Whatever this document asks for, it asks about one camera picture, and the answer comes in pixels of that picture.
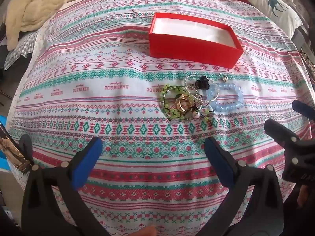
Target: charm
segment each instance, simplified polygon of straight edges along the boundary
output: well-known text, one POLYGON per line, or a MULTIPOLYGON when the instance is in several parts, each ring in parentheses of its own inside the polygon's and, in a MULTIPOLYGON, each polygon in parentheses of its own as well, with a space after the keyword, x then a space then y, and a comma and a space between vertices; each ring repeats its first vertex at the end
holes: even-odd
POLYGON ((219 76, 222 78, 222 81, 227 82, 227 80, 229 79, 226 75, 223 74, 219 74, 219 76))
POLYGON ((200 113, 197 112, 197 111, 193 111, 193 117, 194 117, 195 119, 199 119, 199 118, 200 118, 200 113))
POLYGON ((201 76, 200 80, 197 80, 196 83, 197 90, 208 90, 210 87, 209 79, 207 76, 203 75, 201 76))
POLYGON ((210 104, 208 105, 208 108, 209 108, 209 112, 213 112, 214 111, 214 109, 212 108, 212 106, 210 104))

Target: gold ring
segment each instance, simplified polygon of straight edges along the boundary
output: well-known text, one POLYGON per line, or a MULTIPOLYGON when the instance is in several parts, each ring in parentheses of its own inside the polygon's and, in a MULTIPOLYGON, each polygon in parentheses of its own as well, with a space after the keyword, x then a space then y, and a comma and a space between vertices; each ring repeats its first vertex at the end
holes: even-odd
POLYGON ((189 96, 185 96, 185 95, 182 94, 180 97, 178 97, 176 99, 176 107, 177 107, 178 110, 181 110, 182 112, 187 112, 187 110, 185 110, 182 107, 182 101, 183 100, 185 100, 185 101, 187 101, 189 103, 189 108, 192 107, 192 103, 191 103, 191 101, 188 98, 190 98, 190 97, 189 96))

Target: patterned bedsheet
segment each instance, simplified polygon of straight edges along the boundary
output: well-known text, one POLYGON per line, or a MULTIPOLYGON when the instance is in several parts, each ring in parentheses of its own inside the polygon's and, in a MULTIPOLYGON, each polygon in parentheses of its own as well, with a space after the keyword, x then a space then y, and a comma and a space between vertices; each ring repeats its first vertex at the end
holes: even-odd
MULTIPOLYGON (((102 138, 103 153, 79 192, 111 234, 155 224, 159 235, 195 235, 227 193, 204 155, 204 139, 214 136, 235 159, 251 166, 272 164, 286 199, 293 184, 281 179, 283 149, 265 134, 264 121, 274 118, 311 138, 309 120, 291 103, 298 98, 314 105, 313 97, 291 40, 250 5, 235 0, 80 0, 39 30, 7 127, 16 140, 24 133, 31 136, 35 160, 43 167, 70 160, 93 136, 102 138), (157 11, 228 24, 244 54, 231 70, 151 58, 148 31, 157 11), (243 108, 214 113, 208 123, 166 120, 159 102, 164 84, 183 84, 190 74, 219 82, 219 73, 242 87, 243 108)), ((226 93, 219 102, 231 98, 226 93)), ((25 187, 26 176, 12 170, 25 187)), ((71 221, 57 189, 55 194, 71 221)))

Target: hand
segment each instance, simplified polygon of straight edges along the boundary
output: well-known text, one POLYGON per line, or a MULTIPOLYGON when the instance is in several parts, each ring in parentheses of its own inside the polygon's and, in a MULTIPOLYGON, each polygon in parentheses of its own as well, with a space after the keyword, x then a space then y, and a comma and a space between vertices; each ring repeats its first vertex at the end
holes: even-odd
POLYGON ((297 197, 297 204, 299 205, 300 208, 303 207, 307 199, 308 199, 308 186, 302 185, 300 189, 300 194, 297 197))
POLYGON ((141 229, 138 232, 134 232, 132 234, 129 234, 128 236, 156 236, 157 231, 155 229, 154 225, 147 226, 143 229, 141 229))

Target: open box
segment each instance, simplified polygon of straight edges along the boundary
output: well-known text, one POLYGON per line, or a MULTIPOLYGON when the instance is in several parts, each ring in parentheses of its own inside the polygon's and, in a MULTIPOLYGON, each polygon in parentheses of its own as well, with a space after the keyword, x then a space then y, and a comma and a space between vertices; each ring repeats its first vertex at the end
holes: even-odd
POLYGON ((150 32, 150 55, 232 68, 243 49, 228 25, 208 19, 157 12, 150 32))

